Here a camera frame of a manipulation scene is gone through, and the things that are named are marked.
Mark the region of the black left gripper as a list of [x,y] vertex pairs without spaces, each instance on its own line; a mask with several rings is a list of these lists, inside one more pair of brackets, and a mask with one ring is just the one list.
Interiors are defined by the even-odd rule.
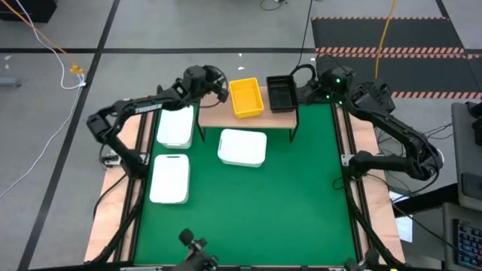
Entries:
[[192,99],[199,99],[209,92],[209,86],[215,82],[216,95],[219,102],[226,102],[229,97],[226,75],[220,75],[208,66],[193,65],[188,67],[183,73],[182,86]]

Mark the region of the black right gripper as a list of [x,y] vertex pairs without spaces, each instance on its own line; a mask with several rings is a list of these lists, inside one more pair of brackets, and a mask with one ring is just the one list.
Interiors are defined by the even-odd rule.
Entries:
[[355,79],[355,70],[346,65],[341,65],[336,59],[334,64],[326,64],[318,59],[316,63],[316,88],[305,84],[299,88],[301,94],[311,94],[299,98],[300,105],[312,105],[318,102],[333,102],[343,104],[347,93]]

